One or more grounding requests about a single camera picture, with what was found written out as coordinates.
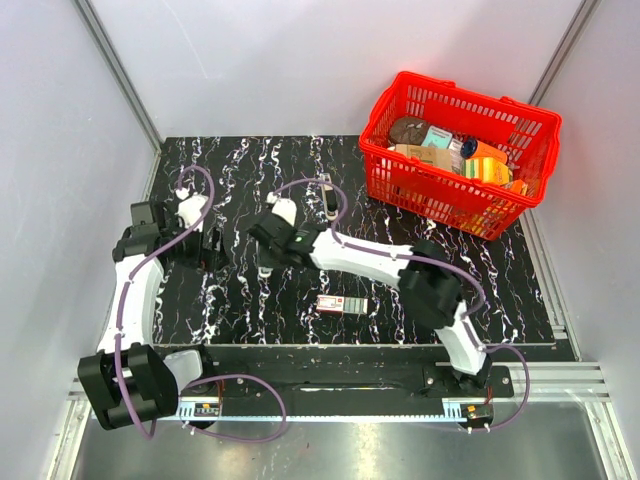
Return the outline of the beige and black stapler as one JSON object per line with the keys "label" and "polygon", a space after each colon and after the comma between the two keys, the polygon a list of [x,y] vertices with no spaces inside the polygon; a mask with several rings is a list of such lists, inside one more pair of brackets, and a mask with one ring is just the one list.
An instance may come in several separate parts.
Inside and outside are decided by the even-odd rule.
{"label": "beige and black stapler", "polygon": [[324,205],[324,212],[329,222],[334,221],[338,216],[338,197],[334,188],[332,187],[331,176],[329,173],[321,173],[319,178],[323,181],[322,198]]}

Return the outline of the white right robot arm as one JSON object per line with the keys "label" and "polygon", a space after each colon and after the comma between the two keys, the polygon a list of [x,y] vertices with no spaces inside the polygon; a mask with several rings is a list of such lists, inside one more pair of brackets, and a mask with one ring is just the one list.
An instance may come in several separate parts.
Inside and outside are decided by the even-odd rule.
{"label": "white right robot arm", "polygon": [[314,224],[295,227],[271,211],[249,228],[262,269],[307,268],[337,271],[380,282],[398,293],[406,316],[435,332],[445,347],[460,392],[476,396],[491,382],[491,359],[470,321],[479,309],[463,299],[462,281],[484,293],[467,272],[446,263],[436,246],[384,245]]}

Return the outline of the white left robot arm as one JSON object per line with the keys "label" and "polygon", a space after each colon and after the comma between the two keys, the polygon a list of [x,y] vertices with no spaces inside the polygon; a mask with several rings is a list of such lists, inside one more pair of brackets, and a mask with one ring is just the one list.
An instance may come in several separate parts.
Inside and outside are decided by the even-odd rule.
{"label": "white left robot arm", "polygon": [[228,257],[218,231],[205,233],[210,200],[193,195],[176,209],[146,201],[130,207],[131,224],[112,250],[116,288],[108,324],[92,356],[80,359],[78,379],[105,430],[169,417],[179,395],[211,392],[215,369],[202,348],[161,356],[153,347],[156,299],[165,270],[182,266],[214,273]]}

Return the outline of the red white staple box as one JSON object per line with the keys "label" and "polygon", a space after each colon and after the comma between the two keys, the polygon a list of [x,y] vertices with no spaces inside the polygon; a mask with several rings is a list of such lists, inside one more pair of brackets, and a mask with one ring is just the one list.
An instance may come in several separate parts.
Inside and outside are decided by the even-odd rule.
{"label": "red white staple box", "polygon": [[368,312],[368,300],[359,297],[319,295],[316,310],[320,312],[364,315]]}

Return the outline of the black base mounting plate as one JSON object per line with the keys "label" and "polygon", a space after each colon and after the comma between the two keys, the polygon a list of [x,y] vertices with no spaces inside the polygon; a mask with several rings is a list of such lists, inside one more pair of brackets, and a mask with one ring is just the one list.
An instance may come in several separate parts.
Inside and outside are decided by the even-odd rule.
{"label": "black base mounting plate", "polygon": [[440,414],[445,399],[511,400],[507,367],[484,389],[460,387],[441,346],[248,346],[204,349],[206,374],[225,375],[224,416],[408,417]]}

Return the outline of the brown round pouch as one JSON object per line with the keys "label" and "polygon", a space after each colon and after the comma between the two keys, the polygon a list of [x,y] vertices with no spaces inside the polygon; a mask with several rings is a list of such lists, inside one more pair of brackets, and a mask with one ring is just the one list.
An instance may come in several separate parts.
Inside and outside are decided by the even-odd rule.
{"label": "brown round pouch", "polygon": [[391,144],[421,145],[431,124],[421,118],[404,116],[397,119],[390,128]]}

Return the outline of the brown cardboard box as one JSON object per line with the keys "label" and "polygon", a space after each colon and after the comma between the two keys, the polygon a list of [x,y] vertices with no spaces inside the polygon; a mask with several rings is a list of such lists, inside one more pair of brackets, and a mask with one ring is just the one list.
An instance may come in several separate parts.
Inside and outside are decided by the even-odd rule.
{"label": "brown cardboard box", "polygon": [[445,170],[454,171],[452,152],[449,149],[425,147],[420,145],[396,144],[388,147],[389,151],[399,153],[407,158],[414,158],[420,162]]}

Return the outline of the teal small box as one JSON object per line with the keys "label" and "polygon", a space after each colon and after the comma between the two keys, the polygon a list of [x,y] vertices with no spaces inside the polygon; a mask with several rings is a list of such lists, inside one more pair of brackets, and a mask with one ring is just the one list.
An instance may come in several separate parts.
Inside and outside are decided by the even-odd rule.
{"label": "teal small box", "polygon": [[453,139],[453,134],[447,130],[439,128],[435,125],[431,125],[426,133],[424,140],[421,145],[423,147],[433,147],[437,149],[448,149],[451,141]]}

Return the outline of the orange bottle blue cap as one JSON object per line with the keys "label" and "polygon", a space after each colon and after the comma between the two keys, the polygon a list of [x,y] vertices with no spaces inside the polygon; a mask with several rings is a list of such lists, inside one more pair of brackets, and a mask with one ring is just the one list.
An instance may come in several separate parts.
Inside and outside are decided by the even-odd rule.
{"label": "orange bottle blue cap", "polygon": [[469,137],[462,143],[460,155],[465,160],[487,157],[494,158],[502,164],[507,164],[508,162],[508,156],[504,151],[474,137]]}

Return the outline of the yellow orange box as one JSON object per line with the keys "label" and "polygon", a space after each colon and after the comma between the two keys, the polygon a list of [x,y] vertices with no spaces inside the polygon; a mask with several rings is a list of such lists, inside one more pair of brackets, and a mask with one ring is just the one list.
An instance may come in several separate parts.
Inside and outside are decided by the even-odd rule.
{"label": "yellow orange box", "polygon": [[467,159],[464,165],[464,175],[469,179],[498,186],[506,185],[513,179],[511,169],[493,157]]}

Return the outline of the red plastic shopping basket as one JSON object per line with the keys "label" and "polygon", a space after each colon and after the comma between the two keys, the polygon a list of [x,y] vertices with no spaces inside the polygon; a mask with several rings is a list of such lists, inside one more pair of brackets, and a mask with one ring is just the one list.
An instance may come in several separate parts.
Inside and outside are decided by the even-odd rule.
{"label": "red plastic shopping basket", "polygon": [[[393,123],[421,118],[453,134],[454,171],[388,150]],[[370,197],[494,240],[524,211],[537,207],[560,150],[560,115],[508,97],[488,97],[452,81],[403,71],[377,100],[362,132]],[[462,143],[474,137],[504,151],[513,179],[498,186],[466,178]]]}

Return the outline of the aluminium frame rail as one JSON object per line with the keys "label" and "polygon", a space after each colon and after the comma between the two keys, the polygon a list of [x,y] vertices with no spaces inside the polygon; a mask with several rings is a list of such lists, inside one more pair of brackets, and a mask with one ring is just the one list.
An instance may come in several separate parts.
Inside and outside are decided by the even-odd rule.
{"label": "aluminium frame rail", "polygon": [[504,421],[497,406],[516,414],[535,402],[603,402],[604,379],[594,364],[500,363],[481,393],[446,387],[445,367],[424,367],[418,385],[408,383],[312,384],[289,382],[267,390],[270,381],[247,376],[222,381],[223,393],[183,396],[169,420],[183,423],[444,423]]}

